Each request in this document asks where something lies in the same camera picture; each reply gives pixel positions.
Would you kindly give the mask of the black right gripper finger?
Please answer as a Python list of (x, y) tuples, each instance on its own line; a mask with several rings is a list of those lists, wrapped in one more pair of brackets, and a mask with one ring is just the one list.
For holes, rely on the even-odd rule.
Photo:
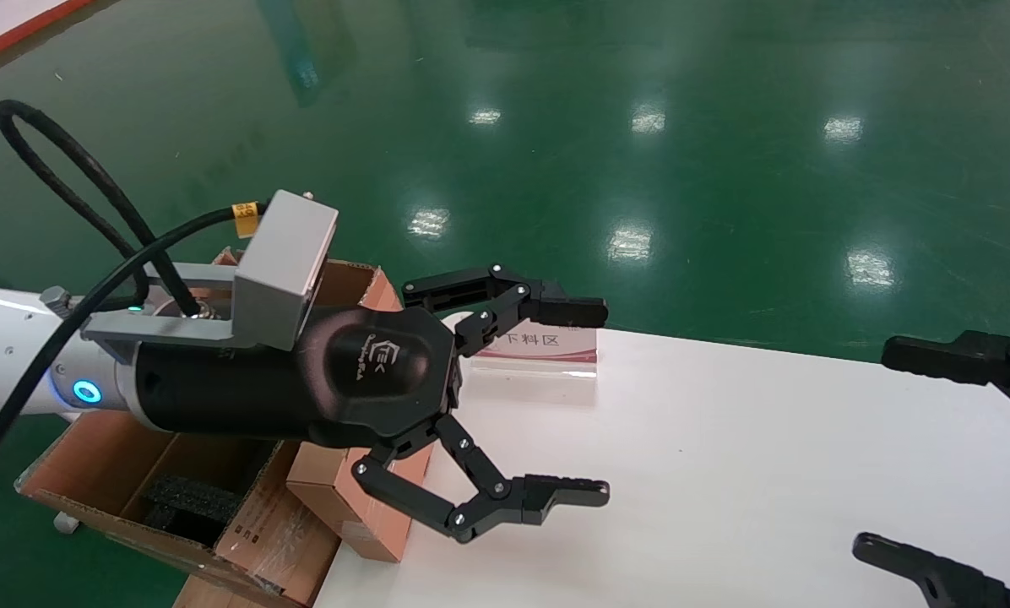
[(891, 336), (884, 343), (882, 365), (954, 383), (991, 384), (1010, 400), (1010, 336), (964, 331), (947, 343)]
[(917, 546), (861, 532), (853, 558), (913, 582), (930, 607), (1010, 607), (1010, 588), (999, 578)]

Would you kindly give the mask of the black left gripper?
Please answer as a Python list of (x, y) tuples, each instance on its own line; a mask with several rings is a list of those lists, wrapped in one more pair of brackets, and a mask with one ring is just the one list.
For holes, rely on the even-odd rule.
[[(373, 447), (351, 466), (358, 486), (461, 544), (501, 524), (540, 526), (559, 505), (609, 503), (602, 480), (509, 480), (448, 413), (461, 386), (456, 351), (596, 354), (605, 300), (494, 264), (405, 282), (402, 301), (409, 309), (312, 309), (292, 350), (142, 344), (133, 365), (138, 418), (166, 432)], [(470, 315), (452, 334), (432, 314), (454, 309)], [(474, 486), (467, 502), (454, 505), (389, 470), (435, 443)]]

